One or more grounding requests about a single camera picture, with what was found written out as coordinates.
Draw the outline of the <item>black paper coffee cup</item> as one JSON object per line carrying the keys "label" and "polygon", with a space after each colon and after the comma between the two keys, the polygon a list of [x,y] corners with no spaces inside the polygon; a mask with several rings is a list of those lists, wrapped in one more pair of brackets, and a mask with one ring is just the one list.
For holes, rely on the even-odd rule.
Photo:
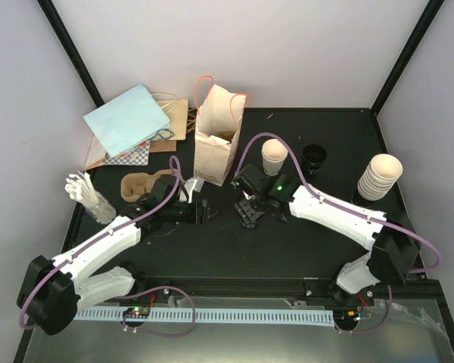
{"label": "black paper coffee cup", "polygon": [[258,221],[263,217],[265,214],[264,212],[260,212],[257,209],[253,208],[249,201],[241,201],[238,204],[238,213],[240,216],[241,224],[245,228],[255,228],[257,226]]}

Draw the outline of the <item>cream bear paper bag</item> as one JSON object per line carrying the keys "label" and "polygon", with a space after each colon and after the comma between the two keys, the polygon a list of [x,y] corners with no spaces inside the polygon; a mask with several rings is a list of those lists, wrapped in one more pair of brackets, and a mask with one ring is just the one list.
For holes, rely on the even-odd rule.
{"label": "cream bear paper bag", "polygon": [[238,149],[244,110],[251,101],[249,94],[231,93],[217,85],[211,75],[197,79],[193,175],[223,185]]}

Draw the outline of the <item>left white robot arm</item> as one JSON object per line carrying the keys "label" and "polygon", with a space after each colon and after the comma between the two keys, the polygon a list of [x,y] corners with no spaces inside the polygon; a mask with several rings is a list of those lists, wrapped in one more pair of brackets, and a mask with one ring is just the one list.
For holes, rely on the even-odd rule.
{"label": "left white robot arm", "polygon": [[208,200],[193,198],[183,181],[162,175],[103,230],[53,259],[38,256],[29,264],[17,298],[19,322],[27,328],[30,319],[30,328],[55,335],[84,309],[109,299],[142,300],[146,277],[131,263],[98,270],[163,224],[205,225],[218,214]]}

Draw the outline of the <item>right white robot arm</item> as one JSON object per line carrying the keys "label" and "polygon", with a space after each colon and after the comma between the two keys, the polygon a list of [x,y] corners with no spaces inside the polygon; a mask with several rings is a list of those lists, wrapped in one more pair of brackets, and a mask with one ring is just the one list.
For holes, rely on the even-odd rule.
{"label": "right white robot arm", "polygon": [[235,205],[242,223],[252,228],[267,213],[285,221],[287,216],[320,224],[349,238],[365,254],[344,264],[329,285],[331,300],[345,305],[361,290],[378,283],[405,284],[419,246],[399,229],[407,223],[389,219],[382,211],[364,209],[309,189],[286,174],[267,176],[252,164],[235,174],[232,185],[243,192]]}

